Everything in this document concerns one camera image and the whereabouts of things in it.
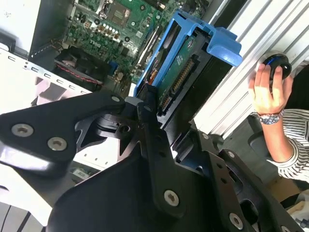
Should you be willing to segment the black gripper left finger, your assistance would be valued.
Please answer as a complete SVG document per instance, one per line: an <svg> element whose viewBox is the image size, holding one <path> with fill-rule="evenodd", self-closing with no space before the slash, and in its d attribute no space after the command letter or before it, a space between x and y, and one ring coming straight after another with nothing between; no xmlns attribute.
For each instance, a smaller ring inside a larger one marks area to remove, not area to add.
<svg viewBox="0 0 309 232"><path fill-rule="evenodd" d="M148 85L132 102L102 91L3 114L0 161L36 177L62 178L77 152L114 137L120 162L130 155L139 114L156 117L156 103Z"/></svg>

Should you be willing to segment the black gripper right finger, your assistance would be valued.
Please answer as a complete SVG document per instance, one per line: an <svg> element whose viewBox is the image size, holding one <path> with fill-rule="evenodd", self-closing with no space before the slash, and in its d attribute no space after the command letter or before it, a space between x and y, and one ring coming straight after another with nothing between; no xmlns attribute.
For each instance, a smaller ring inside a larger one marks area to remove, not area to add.
<svg viewBox="0 0 309 232"><path fill-rule="evenodd" d="M300 232L302 229L251 172L229 149L218 151L208 135L199 131L203 172L209 174L214 191L220 232L253 232L241 204L250 202L257 210L257 224L262 232Z"/></svg>

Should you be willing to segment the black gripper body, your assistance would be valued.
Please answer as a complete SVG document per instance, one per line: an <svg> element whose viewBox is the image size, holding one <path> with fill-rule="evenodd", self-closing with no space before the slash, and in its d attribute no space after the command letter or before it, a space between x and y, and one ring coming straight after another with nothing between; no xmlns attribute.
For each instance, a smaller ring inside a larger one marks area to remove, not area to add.
<svg viewBox="0 0 309 232"><path fill-rule="evenodd" d="M50 215L49 232L223 231L217 172L222 159L194 153L178 165L156 117L140 113L130 155L67 191Z"/></svg>

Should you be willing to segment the person's hand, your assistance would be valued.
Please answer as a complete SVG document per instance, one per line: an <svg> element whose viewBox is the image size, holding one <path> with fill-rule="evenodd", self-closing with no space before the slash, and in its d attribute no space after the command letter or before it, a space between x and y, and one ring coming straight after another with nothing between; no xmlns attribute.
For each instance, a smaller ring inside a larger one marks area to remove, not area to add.
<svg viewBox="0 0 309 232"><path fill-rule="evenodd" d="M253 107L259 115L278 114L286 106L292 92L293 78L282 78L282 67L278 66L270 83L271 67L261 64L255 77L249 81L249 94Z"/></svg>

